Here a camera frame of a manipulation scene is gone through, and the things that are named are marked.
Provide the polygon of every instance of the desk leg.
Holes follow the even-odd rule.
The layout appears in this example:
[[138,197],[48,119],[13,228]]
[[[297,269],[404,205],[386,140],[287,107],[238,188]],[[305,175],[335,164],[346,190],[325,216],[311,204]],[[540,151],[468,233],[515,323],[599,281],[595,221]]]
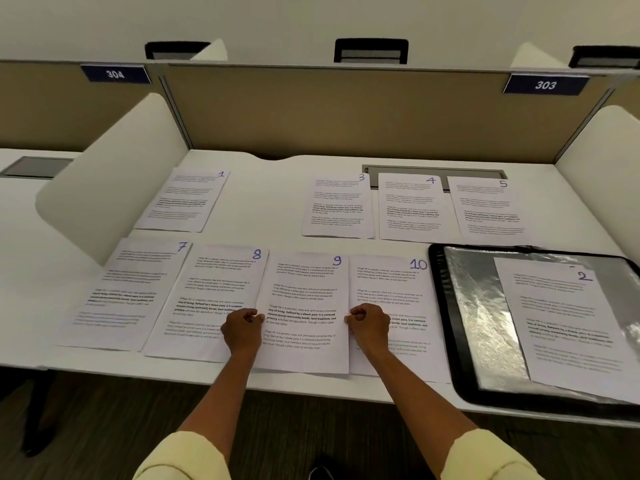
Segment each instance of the desk leg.
[[33,374],[33,389],[22,439],[22,451],[27,456],[36,456],[51,443],[55,435],[53,427],[40,430],[40,420],[47,402],[47,395],[55,378],[55,371],[36,371]]

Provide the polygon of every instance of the sleeve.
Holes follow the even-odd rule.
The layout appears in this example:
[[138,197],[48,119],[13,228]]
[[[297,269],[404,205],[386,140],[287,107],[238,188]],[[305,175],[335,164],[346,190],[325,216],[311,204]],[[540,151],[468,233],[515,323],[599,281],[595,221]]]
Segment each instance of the sleeve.
[[520,453],[485,429],[460,436],[451,447],[442,480],[542,480]]
[[133,480],[230,480],[222,453],[204,436],[178,431],[142,462]]

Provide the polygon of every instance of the paper sheet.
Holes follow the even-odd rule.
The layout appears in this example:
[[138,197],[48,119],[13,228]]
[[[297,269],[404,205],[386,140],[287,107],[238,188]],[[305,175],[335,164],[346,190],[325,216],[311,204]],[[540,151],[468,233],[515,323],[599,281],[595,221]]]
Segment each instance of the paper sheet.
[[435,175],[378,175],[380,239],[450,242],[453,215]]
[[640,404],[640,363],[593,271],[494,261],[532,381]]
[[[444,334],[426,259],[361,255],[351,256],[349,266],[349,306],[379,305],[391,317],[389,350],[423,381],[450,383]],[[353,336],[349,371],[378,375]]]
[[184,241],[121,240],[56,345],[142,349],[190,247]]
[[302,235],[374,238],[369,174],[315,177]]
[[202,232],[228,176],[228,170],[174,168],[134,227]]
[[227,315],[254,308],[269,251],[194,244],[145,345],[148,356],[226,362]]
[[347,374],[349,258],[272,252],[258,297],[265,314],[254,367]]
[[510,180],[449,177],[460,231],[471,244],[533,244],[534,236]]

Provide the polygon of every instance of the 304 sign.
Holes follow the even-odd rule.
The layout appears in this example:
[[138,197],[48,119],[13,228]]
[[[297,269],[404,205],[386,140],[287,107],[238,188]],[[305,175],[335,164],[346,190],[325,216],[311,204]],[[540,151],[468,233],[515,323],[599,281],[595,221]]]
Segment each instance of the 304 sign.
[[91,82],[127,82],[130,84],[151,84],[143,65],[113,66],[82,64],[84,74]]
[[588,81],[588,75],[511,74],[503,93],[577,96]]

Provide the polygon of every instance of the fist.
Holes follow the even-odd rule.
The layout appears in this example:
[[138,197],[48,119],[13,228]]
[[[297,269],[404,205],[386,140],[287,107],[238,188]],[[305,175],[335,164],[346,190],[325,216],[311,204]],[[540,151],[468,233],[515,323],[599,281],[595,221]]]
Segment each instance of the fist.
[[231,355],[248,353],[255,355],[262,343],[262,322],[264,315],[256,315],[254,308],[242,308],[227,315],[227,321],[220,327]]
[[377,305],[363,303],[349,310],[344,321],[356,337],[356,342],[367,357],[388,351],[391,318]]

